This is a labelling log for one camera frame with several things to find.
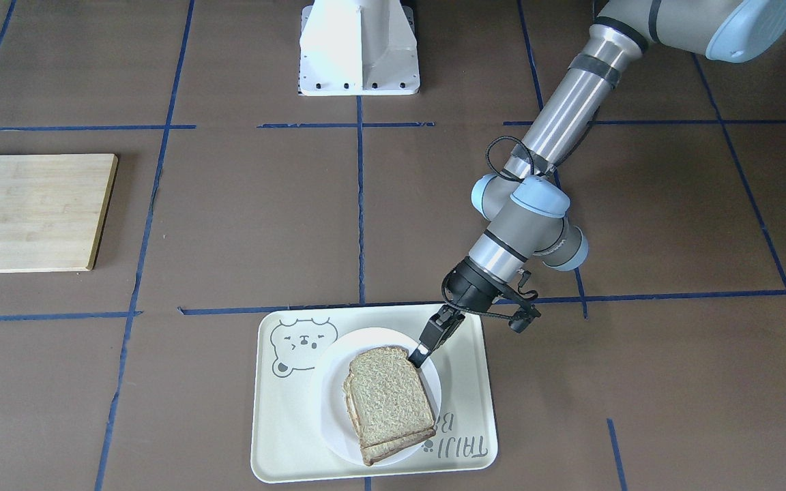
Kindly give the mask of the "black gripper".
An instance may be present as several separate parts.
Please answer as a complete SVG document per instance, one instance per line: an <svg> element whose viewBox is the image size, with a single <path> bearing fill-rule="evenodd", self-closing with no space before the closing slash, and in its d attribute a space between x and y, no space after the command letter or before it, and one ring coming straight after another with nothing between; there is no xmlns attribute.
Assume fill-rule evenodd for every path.
<svg viewBox="0 0 786 491"><path fill-rule="evenodd" d="M418 369L461 326L465 320L463 312L497 315L490 312L490 308L502 295L503 287L496 277L484 271L471 258L463 258L443 278L441 290L447 305L431 315L419 336L417 347L408 357Z"/></svg>

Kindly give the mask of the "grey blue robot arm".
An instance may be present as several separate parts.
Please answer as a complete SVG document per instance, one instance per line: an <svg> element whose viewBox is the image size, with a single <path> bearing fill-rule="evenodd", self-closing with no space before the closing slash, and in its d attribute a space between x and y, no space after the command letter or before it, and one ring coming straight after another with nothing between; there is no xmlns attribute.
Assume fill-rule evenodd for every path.
<svg viewBox="0 0 786 491"><path fill-rule="evenodd" d="M571 271L586 260L586 236L570 223L570 199L551 177L586 136L631 62L661 44L743 63L764 53L785 30L786 1L606 3L555 93L524 137L514 140L505 166L472 189L472 205L489 225L443 278L444 305L427 321L409 361L423 366L468 314L490 316L500 298L518 305L506 321L522 332L540 316L533 306L537 293L521 289L530 276L527 262L537 258L551 269Z"/></svg>

